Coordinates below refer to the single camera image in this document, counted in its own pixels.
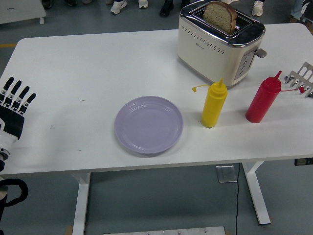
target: cream toaster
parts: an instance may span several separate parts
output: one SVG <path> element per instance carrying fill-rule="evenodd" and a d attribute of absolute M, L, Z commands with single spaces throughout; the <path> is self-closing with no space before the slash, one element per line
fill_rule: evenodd
<path fill-rule="evenodd" d="M 203 18 L 209 0 L 196 1 L 180 12 L 178 56 L 211 82 L 233 86 L 247 76 L 265 34 L 262 23 L 237 12 L 236 28 L 227 34 Z"/>

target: bottle nozzle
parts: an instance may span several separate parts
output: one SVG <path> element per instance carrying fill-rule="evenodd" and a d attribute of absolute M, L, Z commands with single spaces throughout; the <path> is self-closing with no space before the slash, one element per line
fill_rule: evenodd
<path fill-rule="evenodd" d="M 276 74 L 276 76 L 274 77 L 275 78 L 275 80 L 278 80 L 278 78 L 279 78 L 279 76 L 280 76 L 280 74 L 281 74 L 282 72 L 281 71 L 279 71 L 278 72 L 278 74 Z"/>
<path fill-rule="evenodd" d="M 219 81 L 219 85 L 218 85 L 219 88 L 222 88 L 222 85 L 223 85 L 223 79 L 221 78 L 220 81 Z"/>

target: red squeeze bottle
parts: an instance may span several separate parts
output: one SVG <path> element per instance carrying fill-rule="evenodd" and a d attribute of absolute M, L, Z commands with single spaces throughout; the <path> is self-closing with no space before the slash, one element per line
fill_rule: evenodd
<path fill-rule="evenodd" d="M 278 78 L 281 73 L 279 71 L 275 77 L 269 77 L 262 82 L 246 113 L 248 121 L 259 123 L 263 119 L 280 92 L 282 83 Z"/>

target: toast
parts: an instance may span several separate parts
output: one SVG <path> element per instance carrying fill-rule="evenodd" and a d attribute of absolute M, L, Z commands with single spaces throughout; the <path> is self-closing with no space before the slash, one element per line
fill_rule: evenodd
<path fill-rule="evenodd" d="M 227 3 L 210 2 L 205 8 L 202 18 L 227 34 L 232 34 L 235 31 L 237 13 Z"/>

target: purple plate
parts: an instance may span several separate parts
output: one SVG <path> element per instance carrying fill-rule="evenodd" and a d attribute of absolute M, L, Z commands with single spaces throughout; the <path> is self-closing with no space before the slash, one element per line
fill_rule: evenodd
<path fill-rule="evenodd" d="M 125 104 L 115 119 L 118 140 L 137 153 L 154 154 L 172 147 L 183 130 L 179 109 L 169 100 L 144 96 Z"/>

